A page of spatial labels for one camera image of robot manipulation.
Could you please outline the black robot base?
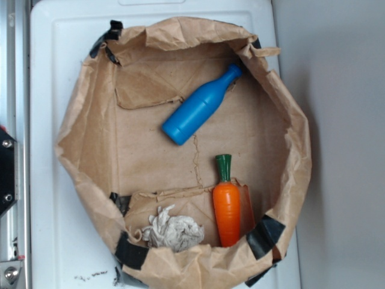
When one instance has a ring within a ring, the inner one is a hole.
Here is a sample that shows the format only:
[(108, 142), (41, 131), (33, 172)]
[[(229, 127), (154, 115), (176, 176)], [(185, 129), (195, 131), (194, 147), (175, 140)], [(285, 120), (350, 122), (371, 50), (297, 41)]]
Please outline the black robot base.
[(1, 125), (1, 217), (17, 202), (17, 141)]

